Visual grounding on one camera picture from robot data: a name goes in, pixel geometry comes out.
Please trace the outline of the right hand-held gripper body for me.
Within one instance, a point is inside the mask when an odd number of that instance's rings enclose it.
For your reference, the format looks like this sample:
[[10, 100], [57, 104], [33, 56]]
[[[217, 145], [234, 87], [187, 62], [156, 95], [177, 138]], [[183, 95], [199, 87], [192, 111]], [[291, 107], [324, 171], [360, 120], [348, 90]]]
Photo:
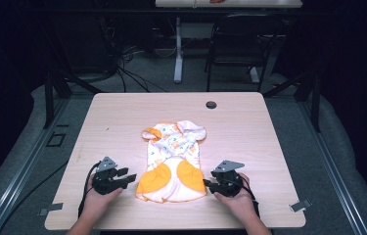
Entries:
[[215, 182], [224, 190], [225, 197], [234, 197], [241, 191], [243, 182], [237, 169], [244, 166], [242, 163], [224, 160], [211, 172]]

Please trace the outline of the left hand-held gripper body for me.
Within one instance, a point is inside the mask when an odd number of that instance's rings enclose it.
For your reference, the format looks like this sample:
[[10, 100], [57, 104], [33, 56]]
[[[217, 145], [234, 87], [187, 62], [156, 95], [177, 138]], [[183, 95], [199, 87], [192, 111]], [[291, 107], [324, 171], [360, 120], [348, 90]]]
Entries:
[[124, 177], [116, 176], [117, 164], [110, 158], [104, 157], [99, 162], [96, 173], [92, 180], [92, 187], [101, 195], [106, 195], [120, 188], [119, 180]]

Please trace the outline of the white and orange baby garment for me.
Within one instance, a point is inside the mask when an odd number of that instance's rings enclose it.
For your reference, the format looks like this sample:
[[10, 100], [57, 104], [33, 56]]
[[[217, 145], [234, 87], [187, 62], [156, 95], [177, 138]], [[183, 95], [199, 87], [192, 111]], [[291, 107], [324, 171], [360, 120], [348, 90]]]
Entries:
[[206, 195], [199, 142], [206, 130], [189, 121], [160, 122], [142, 131], [148, 141], [147, 171], [135, 196], [155, 203], [182, 203]]

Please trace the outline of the person's left hand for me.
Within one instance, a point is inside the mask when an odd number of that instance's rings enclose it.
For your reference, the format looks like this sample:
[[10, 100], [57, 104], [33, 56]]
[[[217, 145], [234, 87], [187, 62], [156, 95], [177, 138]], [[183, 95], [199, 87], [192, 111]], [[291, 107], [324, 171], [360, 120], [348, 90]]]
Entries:
[[122, 188], [117, 188], [109, 194], [99, 194], [92, 187], [93, 177], [94, 175], [91, 175], [91, 178], [87, 183], [82, 215], [102, 215], [108, 208], [109, 204], [122, 193]]

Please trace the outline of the person's right hand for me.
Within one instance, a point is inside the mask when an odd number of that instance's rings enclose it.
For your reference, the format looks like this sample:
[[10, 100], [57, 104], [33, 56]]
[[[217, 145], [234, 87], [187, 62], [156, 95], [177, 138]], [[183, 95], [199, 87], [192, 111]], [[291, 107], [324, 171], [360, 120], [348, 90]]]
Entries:
[[250, 180], [241, 172], [240, 176], [243, 179], [244, 187], [235, 197], [225, 197], [219, 193], [214, 193], [213, 196], [225, 205], [241, 222], [252, 222], [254, 219], [257, 219], [257, 214], [254, 209], [252, 196], [248, 192]]

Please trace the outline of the grey tape strip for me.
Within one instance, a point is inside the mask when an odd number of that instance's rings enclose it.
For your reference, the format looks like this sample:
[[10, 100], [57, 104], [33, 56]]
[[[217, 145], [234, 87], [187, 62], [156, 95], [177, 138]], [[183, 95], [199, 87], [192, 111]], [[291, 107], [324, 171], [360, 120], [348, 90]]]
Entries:
[[46, 216], [49, 212], [59, 211], [63, 208], [63, 203], [52, 204], [47, 208], [40, 209], [38, 212], [39, 216]]
[[290, 209], [292, 212], [303, 212], [309, 207], [312, 206], [312, 203], [306, 199], [303, 201], [296, 202], [295, 204], [290, 205]]

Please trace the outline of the black metal stand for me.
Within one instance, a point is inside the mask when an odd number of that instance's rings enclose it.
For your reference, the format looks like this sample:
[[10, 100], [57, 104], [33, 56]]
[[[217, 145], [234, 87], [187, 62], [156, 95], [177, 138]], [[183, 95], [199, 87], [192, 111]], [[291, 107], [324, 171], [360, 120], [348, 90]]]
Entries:
[[288, 87], [298, 84], [296, 93], [294, 94], [297, 102], [306, 102], [311, 95], [310, 122], [314, 129], [319, 132], [319, 111], [321, 99], [321, 78], [316, 71], [306, 71], [294, 78], [279, 84], [275, 88], [265, 92], [265, 98], [272, 97]]
[[45, 76], [45, 107], [46, 107], [46, 120], [44, 129], [48, 128], [54, 120], [54, 94], [56, 91], [58, 95], [63, 99], [69, 99], [72, 95], [72, 91], [68, 86], [68, 82], [71, 81], [80, 87], [88, 90], [93, 94], [101, 93], [101, 90], [90, 85], [86, 81], [80, 79], [72, 72], [65, 70], [50, 70]]

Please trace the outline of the black chair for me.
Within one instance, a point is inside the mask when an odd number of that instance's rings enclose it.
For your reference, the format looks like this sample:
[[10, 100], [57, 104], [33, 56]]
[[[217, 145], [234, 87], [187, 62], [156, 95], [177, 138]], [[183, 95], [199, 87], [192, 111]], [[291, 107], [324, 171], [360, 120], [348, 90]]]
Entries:
[[206, 58], [206, 90], [210, 90], [211, 70], [216, 67], [261, 68], [260, 91], [274, 38], [282, 21], [273, 15], [231, 14], [218, 19], [211, 30]]

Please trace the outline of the white background desk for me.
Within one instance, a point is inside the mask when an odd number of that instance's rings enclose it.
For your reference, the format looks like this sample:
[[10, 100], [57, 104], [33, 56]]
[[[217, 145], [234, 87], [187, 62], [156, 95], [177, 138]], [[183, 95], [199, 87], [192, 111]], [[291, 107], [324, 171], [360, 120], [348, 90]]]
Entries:
[[[220, 4], [211, 4], [209, 0], [155, 0], [155, 4], [158, 8], [167, 10], [299, 9], [302, 6], [302, 0], [226, 0]], [[180, 83], [183, 77], [183, 39], [208, 38], [212, 23], [184, 23], [181, 17], [175, 19], [176, 61], [174, 82]]]

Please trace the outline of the aluminium floor rail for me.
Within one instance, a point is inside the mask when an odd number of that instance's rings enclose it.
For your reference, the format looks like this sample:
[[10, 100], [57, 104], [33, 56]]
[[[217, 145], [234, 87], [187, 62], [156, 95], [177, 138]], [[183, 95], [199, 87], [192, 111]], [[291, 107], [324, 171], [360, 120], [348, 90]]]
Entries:
[[37, 106], [0, 168], [0, 235], [59, 235], [45, 228], [40, 209], [53, 204], [73, 143], [71, 100], [57, 103], [51, 125], [42, 127]]
[[331, 155], [331, 152], [325, 142], [321, 132], [318, 132], [313, 126], [310, 118], [310, 110], [305, 103], [298, 102], [298, 108], [303, 115], [305, 123], [310, 130], [313, 138], [317, 143], [317, 147], [321, 152], [323, 166], [328, 174], [328, 177], [333, 185], [335, 193], [340, 201], [348, 223], [354, 235], [367, 235], [367, 226], [357, 208], [351, 194], [349, 193], [342, 175], [336, 166], [336, 163]]

